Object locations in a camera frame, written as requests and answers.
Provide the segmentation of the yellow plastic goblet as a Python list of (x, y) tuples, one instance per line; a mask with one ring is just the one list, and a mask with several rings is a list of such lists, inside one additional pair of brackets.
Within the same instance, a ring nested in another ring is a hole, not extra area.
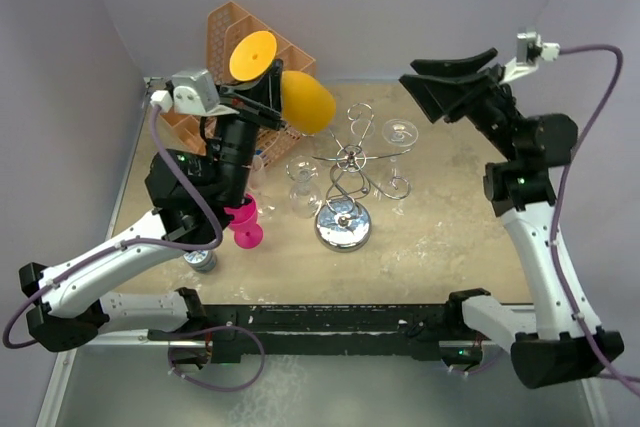
[[(234, 48), (229, 59), (232, 78), (240, 82), (265, 77), (275, 66), (277, 40), (267, 30), (253, 32)], [(326, 129), (336, 113), (332, 94), (314, 77), (302, 71), (281, 68), (276, 74), (283, 119), (298, 132), (313, 135)]]

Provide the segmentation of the clear round wine glass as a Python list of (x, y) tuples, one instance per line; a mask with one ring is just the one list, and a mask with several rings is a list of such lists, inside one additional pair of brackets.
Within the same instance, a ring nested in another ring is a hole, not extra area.
[(289, 191), (289, 201), (293, 213), (303, 219), (316, 216), (322, 206), (323, 198), (315, 178), (319, 176), (317, 162), (308, 156), (292, 158), (286, 173), (293, 184)]

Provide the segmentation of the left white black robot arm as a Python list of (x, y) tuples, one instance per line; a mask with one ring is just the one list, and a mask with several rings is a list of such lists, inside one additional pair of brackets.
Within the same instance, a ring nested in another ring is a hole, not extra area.
[(202, 155), (166, 148), (159, 139), (145, 187), (152, 208), (103, 244), (56, 266), (35, 262), (19, 270), (27, 296), (29, 345), (63, 352), (100, 334), (150, 329), (202, 334), (206, 312), (198, 294), (181, 288), (166, 295), (121, 295), (131, 278), (187, 252), (213, 251), (234, 211), (250, 204), (247, 182), (260, 129), (282, 128), (283, 63), (271, 60), (252, 80), (217, 84), (208, 70), (182, 71), (151, 94), (150, 126), (175, 110), (213, 119)]

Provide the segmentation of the pink plastic goblet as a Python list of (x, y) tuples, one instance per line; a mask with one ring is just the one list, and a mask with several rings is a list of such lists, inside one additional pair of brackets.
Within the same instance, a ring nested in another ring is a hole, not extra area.
[(264, 232), (258, 224), (258, 206), (253, 196), (247, 194), (238, 208), (226, 207), (232, 217), (228, 227), (234, 233), (234, 242), (242, 249), (253, 249), (263, 240)]

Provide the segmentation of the clear champagne flute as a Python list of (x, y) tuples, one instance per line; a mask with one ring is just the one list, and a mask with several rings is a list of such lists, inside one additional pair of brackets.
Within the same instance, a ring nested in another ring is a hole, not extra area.
[(416, 144), (419, 131), (417, 127), (406, 119), (391, 119), (382, 128), (382, 137), (389, 144), (388, 156), (379, 177), (379, 197), (394, 201), (392, 212), (404, 215), (404, 201), (411, 194), (411, 182), (402, 166), (404, 156)]

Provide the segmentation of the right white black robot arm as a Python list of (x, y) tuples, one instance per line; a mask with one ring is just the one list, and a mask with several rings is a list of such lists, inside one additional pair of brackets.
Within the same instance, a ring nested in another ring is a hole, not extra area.
[(624, 350), (580, 285), (559, 226), (564, 186), (549, 177), (553, 168), (570, 168), (586, 130), (562, 113), (523, 115), (511, 90), (565, 54), (555, 43), (531, 41), (504, 65), (489, 49), (463, 59), (416, 59), (400, 79), (428, 120), (467, 119), (502, 155), (485, 167), (484, 193), (518, 254), (534, 314), (524, 319), (475, 289), (450, 295), (444, 323), (456, 338), (476, 331), (498, 344), (530, 389), (596, 377)]

